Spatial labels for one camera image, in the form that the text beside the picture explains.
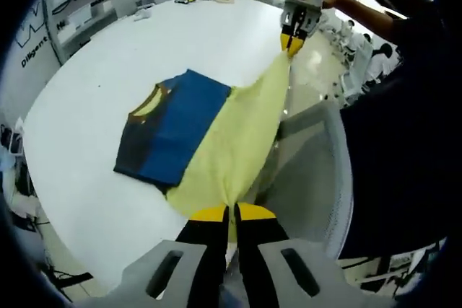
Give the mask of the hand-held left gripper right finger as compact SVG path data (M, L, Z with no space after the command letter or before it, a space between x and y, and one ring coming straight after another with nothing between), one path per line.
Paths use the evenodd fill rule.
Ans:
M240 273L251 307L340 307L345 281L319 244L290 239L261 206L235 205Z

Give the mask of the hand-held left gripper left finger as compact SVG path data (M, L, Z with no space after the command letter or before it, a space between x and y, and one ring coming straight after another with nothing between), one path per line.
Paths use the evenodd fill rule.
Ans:
M229 208L195 213L176 240L164 240L122 275L125 307L218 307L225 274Z

